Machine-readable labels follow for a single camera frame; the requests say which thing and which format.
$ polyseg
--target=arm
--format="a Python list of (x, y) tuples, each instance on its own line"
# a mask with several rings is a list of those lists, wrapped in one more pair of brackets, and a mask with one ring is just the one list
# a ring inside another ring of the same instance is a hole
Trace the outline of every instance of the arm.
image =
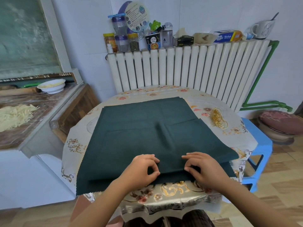
[[(300, 226), (260, 200), (240, 183), (230, 179), (219, 163), (208, 154), (187, 153), (182, 158), (187, 159), (184, 170), (190, 172), (199, 184), (223, 194), (254, 227)], [(200, 167), (201, 172), (190, 167), (191, 165)]]
[[(154, 155), (136, 156), (120, 177), (114, 180), (96, 201), (70, 224), (70, 227), (106, 226), (128, 193), (149, 185), (160, 175), (156, 164), (158, 162), (160, 160)], [(147, 174), (148, 167), (152, 167), (154, 170), (150, 175)]]

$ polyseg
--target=white bowl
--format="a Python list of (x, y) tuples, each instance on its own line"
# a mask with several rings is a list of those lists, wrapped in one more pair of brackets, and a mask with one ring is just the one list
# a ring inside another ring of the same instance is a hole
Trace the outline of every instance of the white bowl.
[(50, 81), (41, 83), (37, 86), (37, 88), (41, 89), (42, 91), (44, 91), (48, 94), (55, 94), (60, 91), (63, 91), (64, 86), (65, 86), (65, 80), (58, 79), (58, 80), (50, 80)]

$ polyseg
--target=forearm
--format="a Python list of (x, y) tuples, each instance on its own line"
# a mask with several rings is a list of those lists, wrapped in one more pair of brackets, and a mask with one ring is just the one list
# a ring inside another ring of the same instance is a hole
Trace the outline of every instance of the forearm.
[(118, 184), (117, 180), (113, 181), (95, 202), (70, 224), (70, 227), (106, 226), (116, 208), (127, 194), (127, 191), (124, 191)]
[(230, 180), (222, 194), (240, 210), (254, 227), (300, 226), (257, 198), (238, 182)]

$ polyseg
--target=dark green cloth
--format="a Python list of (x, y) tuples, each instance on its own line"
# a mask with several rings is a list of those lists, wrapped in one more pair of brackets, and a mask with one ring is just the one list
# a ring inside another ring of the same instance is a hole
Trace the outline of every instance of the dark green cloth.
[(229, 161), (238, 154), (196, 117), (184, 99), (104, 107), (78, 171), (76, 194), (105, 190), (141, 154), (155, 154), (160, 160), (161, 174), (153, 184), (193, 180), (184, 171), (186, 160), (181, 156), (195, 151), (209, 154), (235, 176)]

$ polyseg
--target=round table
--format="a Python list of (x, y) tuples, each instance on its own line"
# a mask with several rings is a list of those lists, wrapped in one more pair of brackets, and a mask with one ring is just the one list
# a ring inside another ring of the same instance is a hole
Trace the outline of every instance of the round table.
[[(77, 172), (103, 107), (170, 97), (184, 98), (196, 116), (202, 119), (225, 145), (238, 153), (239, 158), (230, 164), (236, 175), (233, 179), (242, 182), (245, 161), (258, 143), (245, 128), (241, 118), (224, 102), (205, 92), (187, 87), (157, 85), (111, 97), (92, 109), (71, 128), (62, 157), (62, 177), (66, 179), (68, 187), (76, 193)], [(214, 108), (219, 108), (224, 120), (228, 122), (226, 129), (216, 127), (211, 120), (210, 114)], [(101, 192), (96, 192), (85, 196), (93, 202), (100, 194)], [(147, 223), (152, 223), (162, 216), (182, 218), (185, 213), (195, 209), (219, 212), (221, 200), (221, 194), (203, 189), (196, 182), (165, 183), (128, 194), (112, 218), (122, 215), (124, 221), (129, 221), (142, 217)]]

